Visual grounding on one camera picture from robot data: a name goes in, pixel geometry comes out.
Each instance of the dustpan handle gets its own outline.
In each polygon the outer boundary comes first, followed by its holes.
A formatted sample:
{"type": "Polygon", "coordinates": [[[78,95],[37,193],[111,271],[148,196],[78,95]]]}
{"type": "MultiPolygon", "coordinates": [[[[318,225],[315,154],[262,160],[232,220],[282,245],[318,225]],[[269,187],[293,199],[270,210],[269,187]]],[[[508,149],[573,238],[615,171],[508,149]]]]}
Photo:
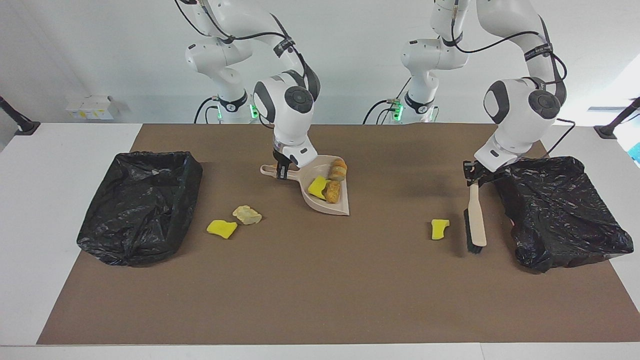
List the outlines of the dustpan handle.
{"type": "MultiPolygon", "coordinates": [[[[260,173],[262,175],[267,175],[267,176],[271,176],[274,179],[278,178],[278,170],[276,169],[275,166],[273,165],[263,165],[260,167],[260,173]]],[[[293,170],[289,170],[287,173],[287,180],[298,180],[298,172],[297,171],[293,171],[293,170]]]]}

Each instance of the black bristles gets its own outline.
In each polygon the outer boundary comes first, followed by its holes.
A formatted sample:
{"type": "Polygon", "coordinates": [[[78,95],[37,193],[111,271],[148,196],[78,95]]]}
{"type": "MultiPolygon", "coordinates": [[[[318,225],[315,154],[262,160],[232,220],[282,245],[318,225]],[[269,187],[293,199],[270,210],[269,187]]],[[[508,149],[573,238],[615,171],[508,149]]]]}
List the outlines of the black bristles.
{"type": "Polygon", "coordinates": [[[465,210],[465,230],[467,232],[467,250],[471,254],[480,254],[482,251],[482,247],[474,245],[473,240],[471,238],[471,225],[469,224],[469,210],[465,210]]]}

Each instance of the brown table surface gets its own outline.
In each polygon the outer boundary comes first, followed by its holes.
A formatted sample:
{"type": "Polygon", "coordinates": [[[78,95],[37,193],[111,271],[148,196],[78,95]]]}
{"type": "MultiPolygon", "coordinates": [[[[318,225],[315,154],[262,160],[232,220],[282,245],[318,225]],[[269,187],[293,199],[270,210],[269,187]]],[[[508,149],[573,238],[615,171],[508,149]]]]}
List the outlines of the brown table surface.
{"type": "MultiPolygon", "coordinates": [[[[144,125],[133,151],[191,151],[204,176],[179,253],[147,268],[82,252],[38,344],[336,344],[640,341],[640,314],[609,262],[536,275],[481,189],[489,246],[468,254],[463,160],[495,126],[314,126],[349,165],[350,217],[306,206],[261,126],[144,125]],[[248,204],[231,240],[207,234],[248,204]],[[430,240],[430,221],[451,220],[430,240]]],[[[531,156],[544,154],[537,144],[531,156]]]]}

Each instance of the yellow sponge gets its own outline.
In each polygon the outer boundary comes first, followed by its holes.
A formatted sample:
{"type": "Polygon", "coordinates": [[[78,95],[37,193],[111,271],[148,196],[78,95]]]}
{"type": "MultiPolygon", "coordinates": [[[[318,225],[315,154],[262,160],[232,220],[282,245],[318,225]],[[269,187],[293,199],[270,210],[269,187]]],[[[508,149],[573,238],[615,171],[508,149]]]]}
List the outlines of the yellow sponge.
{"type": "Polygon", "coordinates": [[[328,183],[329,183],[329,180],[323,178],[322,176],[318,176],[314,180],[314,182],[311,183],[311,185],[309,185],[309,188],[307,189],[307,191],[309,192],[309,194],[315,197],[319,197],[320,199],[326,200],[322,191],[324,191],[324,188],[326,188],[326,185],[328,183]]]}
{"type": "Polygon", "coordinates": [[[220,235],[225,239],[229,239],[238,227],[237,222],[226,222],[224,220],[213,220],[207,226],[207,232],[213,235],[220,235]]]}
{"type": "Polygon", "coordinates": [[[444,239],[444,229],[450,225],[448,220],[434,219],[431,221],[431,239],[441,240],[444,239]]]}

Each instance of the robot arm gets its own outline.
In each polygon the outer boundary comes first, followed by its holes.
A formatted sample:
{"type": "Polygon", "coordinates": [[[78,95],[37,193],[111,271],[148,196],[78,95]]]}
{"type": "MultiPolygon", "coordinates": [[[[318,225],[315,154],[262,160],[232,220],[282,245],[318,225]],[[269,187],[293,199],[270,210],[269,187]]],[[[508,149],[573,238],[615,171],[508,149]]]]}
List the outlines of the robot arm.
{"type": "Polygon", "coordinates": [[[477,9],[480,25],[498,37],[539,33],[510,39],[525,54],[529,77],[497,81],[484,97],[484,108],[498,130],[475,157],[495,172],[520,159],[548,131],[566,99],[566,88],[546,25],[529,0],[477,0],[477,9]]]}
{"type": "Polygon", "coordinates": [[[463,40],[462,25],[470,0],[461,0],[457,7],[455,39],[451,36],[451,19],[454,17],[455,0],[437,0],[431,12],[431,27],[439,36],[436,39],[418,39],[404,45],[402,63],[411,72],[409,90],[404,103],[417,115],[423,115],[432,107],[439,80],[433,70],[454,70],[467,64],[468,55],[455,44],[463,40]]]}
{"type": "MultiPolygon", "coordinates": [[[[412,75],[404,97],[417,114],[433,103],[438,80],[431,71],[458,69],[467,62],[460,50],[462,25],[470,0],[436,0],[431,25],[438,39],[414,40],[405,45],[402,61],[412,75]]],[[[525,54],[529,77],[497,81],[487,91],[484,108],[499,125],[476,159],[494,172],[517,161],[554,123],[566,99],[544,21],[529,0],[477,0],[480,24],[487,32],[510,38],[525,54]]]]}
{"type": "Polygon", "coordinates": [[[220,0],[216,6],[211,6],[208,0],[181,1],[196,5],[198,27],[216,39],[214,50],[211,46],[205,50],[204,45],[192,45],[187,51],[188,61],[197,71],[221,84],[225,92],[220,93],[221,104],[228,112],[243,106],[247,98],[239,74],[226,68],[251,56],[250,49],[240,46],[241,41],[254,38],[273,48],[288,70],[259,81],[253,100],[261,120],[273,124],[274,156],[279,170],[283,169],[278,172],[281,178],[286,178],[291,163],[299,167],[308,165],[317,157],[307,132],[320,82],[280,21],[254,0],[220,0]]]}

